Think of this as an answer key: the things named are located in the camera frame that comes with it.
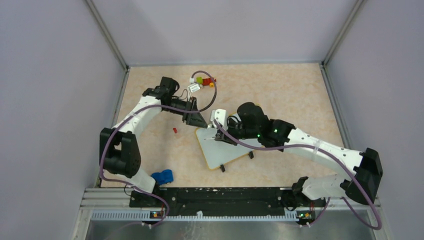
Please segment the white whiteboard yellow edge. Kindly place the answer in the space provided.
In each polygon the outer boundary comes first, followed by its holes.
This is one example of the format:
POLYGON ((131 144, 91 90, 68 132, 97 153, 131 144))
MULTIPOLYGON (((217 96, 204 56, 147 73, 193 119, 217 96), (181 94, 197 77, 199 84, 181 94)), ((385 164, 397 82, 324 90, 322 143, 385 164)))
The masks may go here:
POLYGON ((215 128, 197 128, 195 130, 195 136, 206 161, 206 166, 210 170, 220 169, 220 165, 225 166, 234 160, 245 156, 249 157, 249 152, 254 152, 254 149, 239 144, 231 145, 215 140, 204 140, 205 138, 215 137, 216 133, 217 129, 215 128))

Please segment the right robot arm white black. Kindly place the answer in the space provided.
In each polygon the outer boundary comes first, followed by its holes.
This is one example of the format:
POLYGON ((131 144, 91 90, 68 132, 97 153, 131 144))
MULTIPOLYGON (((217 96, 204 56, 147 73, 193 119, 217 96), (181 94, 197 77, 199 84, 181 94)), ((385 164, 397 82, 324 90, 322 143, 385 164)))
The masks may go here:
POLYGON ((278 150, 307 158, 335 172, 324 177, 301 177, 292 185, 293 200, 307 206, 320 198, 349 198, 359 204, 375 202, 383 176, 379 153, 348 149, 318 139, 294 124, 272 119, 252 102, 240 105, 237 116, 224 109, 215 110, 210 117, 217 129, 215 141, 243 145, 242 140, 256 139, 262 151, 278 150))

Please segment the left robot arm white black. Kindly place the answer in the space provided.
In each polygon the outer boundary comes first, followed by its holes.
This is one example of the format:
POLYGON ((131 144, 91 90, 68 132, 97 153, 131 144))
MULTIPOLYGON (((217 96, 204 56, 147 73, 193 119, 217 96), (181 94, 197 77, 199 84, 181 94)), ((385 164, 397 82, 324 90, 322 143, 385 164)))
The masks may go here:
POLYGON ((166 111, 182 117, 189 126, 204 128, 207 122, 197 108, 197 99, 178 99, 174 94, 179 83, 170 77, 162 77, 160 84, 148 88, 133 110, 112 128, 105 127, 99 135, 99 165, 103 171, 117 175, 118 182, 131 185, 139 192, 141 200, 149 207, 160 202, 155 190, 156 180, 141 167, 139 137, 159 113, 166 111))

